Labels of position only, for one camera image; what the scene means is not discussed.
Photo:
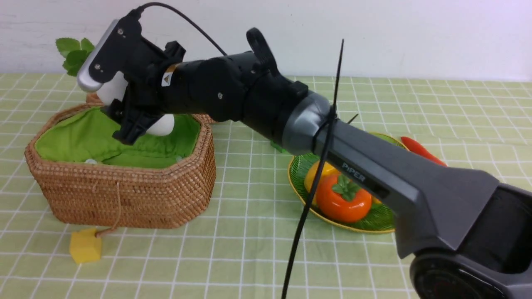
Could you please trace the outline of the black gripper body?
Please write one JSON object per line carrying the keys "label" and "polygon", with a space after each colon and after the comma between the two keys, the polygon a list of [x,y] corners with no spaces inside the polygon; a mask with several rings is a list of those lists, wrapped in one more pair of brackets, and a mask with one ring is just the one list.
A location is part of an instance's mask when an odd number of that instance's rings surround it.
{"label": "black gripper body", "polygon": [[166,114],[205,112],[192,94],[203,59],[184,61],[184,53],[176,41],[169,42],[165,49],[148,40],[139,42],[125,67],[117,72],[127,81],[122,100],[113,100],[102,109],[118,124],[114,139],[133,145]]}

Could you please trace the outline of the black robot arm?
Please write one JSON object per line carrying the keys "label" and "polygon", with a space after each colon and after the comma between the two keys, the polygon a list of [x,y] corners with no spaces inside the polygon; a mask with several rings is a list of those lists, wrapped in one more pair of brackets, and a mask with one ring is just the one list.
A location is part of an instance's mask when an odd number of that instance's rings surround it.
{"label": "black robot arm", "polygon": [[122,72],[135,116],[207,113],[241,121],[293,155],[313,153],[394,213],[397,252],[422,299],[530,299],[531,193],[479,169],[446,167],[338,120],[335,105],[283,77],[257,28],[251,50],[181,63],[140,28],[118,25],[94,50],[92,74]]}

